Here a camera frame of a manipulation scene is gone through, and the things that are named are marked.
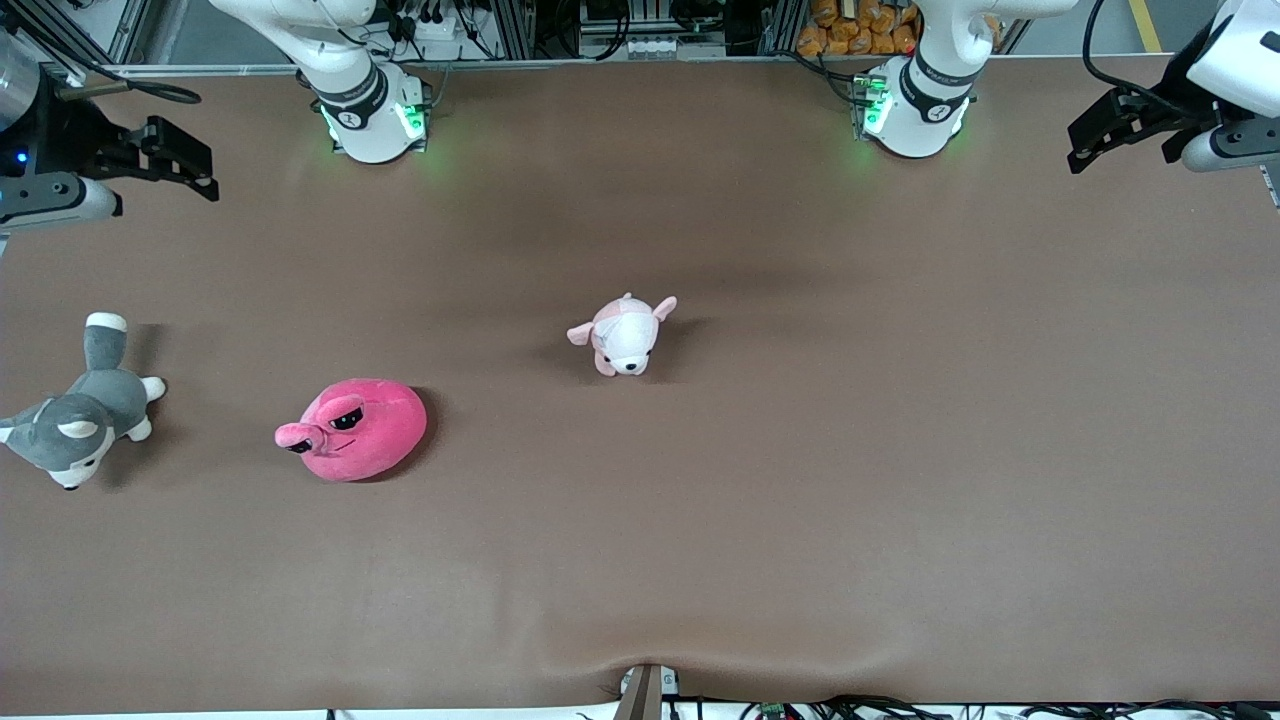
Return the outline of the round hot pink plush toy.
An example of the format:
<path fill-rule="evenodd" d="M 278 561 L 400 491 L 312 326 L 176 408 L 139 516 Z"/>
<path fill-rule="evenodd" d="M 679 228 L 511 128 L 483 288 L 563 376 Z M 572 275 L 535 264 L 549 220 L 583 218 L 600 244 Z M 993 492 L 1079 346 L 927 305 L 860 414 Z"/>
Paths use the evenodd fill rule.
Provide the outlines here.
<path fill-rule="evenodd" d="M 353 378 L 323 389 L 300 420 L 274 432 L 278 448 L 300 456 L 317 478 L 371 480 L 406 460 L 428 432 L 419 392 L 396 380 Z"/>

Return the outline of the grey white husky plush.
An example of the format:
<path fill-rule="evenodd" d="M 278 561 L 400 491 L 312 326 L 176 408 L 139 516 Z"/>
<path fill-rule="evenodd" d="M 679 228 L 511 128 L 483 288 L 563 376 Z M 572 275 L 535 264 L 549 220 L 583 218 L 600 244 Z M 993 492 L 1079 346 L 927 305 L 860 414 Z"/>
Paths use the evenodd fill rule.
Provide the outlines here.
<path fill-rule="evenodd" d="M 148 406 L 166 393 L 166 383 L 123 366 L 127 342 L 124 316 L 87 315 L 84 372 L 65 393 L 0 418 L 0 445 L 73 491 L 102 469 L 115 442 L 147 439 L 152 432 Z"/>

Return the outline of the orange packaged items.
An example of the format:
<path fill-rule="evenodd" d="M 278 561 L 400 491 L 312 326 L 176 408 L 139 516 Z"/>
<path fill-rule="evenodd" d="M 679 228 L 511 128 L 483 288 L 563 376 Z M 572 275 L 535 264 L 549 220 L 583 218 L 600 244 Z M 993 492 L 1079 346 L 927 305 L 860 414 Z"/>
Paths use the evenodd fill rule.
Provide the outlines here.
<path fill-rule="evenodd" d="M 923 31 L 911 0 L 808 0 L 795 51 L 801 56 L 910 55 Z"/>

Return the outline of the white power strip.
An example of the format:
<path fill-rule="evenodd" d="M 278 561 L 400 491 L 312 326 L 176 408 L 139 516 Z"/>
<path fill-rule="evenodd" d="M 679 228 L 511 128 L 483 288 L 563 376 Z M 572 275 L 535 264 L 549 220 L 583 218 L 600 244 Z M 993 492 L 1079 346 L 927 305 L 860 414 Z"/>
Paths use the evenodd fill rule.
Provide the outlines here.
<path fill-rule="evenodd" d="M 465 36 L 463 26 L 454 12 L 425 5 L 417 9 L 402 9 L 389 23 L 389 33 L 397 41 L 413 42 L 460 42 Z"/>

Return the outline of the pale pink white plush dog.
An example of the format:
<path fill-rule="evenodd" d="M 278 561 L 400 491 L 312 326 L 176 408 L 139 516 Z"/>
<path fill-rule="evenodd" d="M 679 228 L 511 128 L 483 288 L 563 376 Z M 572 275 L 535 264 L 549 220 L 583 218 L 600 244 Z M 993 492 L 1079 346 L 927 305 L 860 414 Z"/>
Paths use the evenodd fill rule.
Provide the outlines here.
<path fill-rule="evenodd" d="M 593 350 L 594 368 L 602 375 L 641 375 L 660 324 L 677 305 L 675 296 L 652 306 L 627 292 L 603 306 L 590 322 L 567 329 L 566 337 L 575 346 Z"/>

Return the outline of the aluminium frame post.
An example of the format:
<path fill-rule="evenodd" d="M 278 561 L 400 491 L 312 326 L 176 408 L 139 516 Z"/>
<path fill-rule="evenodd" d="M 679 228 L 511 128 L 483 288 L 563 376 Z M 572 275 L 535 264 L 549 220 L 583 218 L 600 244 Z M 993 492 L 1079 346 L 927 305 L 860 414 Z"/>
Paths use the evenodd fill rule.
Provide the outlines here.
<path fill-rule="evenodd" d="M 489 0 L 507 61 L 532 60 L 538 0 Z"/>
<path fill-rule="evenodd" d="M 760 0 L 762 29 L 756 54 L 796 53 L 799 35 L 806 26 L 810 0 Z"/>

